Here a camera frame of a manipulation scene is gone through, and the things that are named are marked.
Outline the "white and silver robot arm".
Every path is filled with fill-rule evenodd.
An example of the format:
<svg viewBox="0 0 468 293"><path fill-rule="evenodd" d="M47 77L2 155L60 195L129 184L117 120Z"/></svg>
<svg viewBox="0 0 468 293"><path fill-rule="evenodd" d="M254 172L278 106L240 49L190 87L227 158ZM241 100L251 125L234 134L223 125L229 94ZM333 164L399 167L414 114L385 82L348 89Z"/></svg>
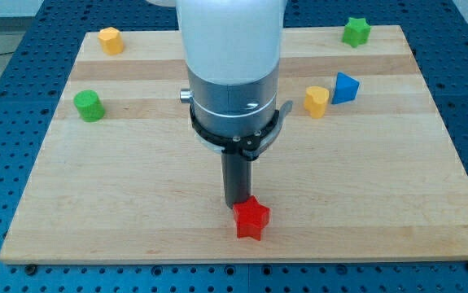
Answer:
<svg viewBox="0 0 468 293"><path fill-rule="evenodd" d="M173 7L196 133L228 154L254 155L278 134L286 0L150 0Z"/></svg>

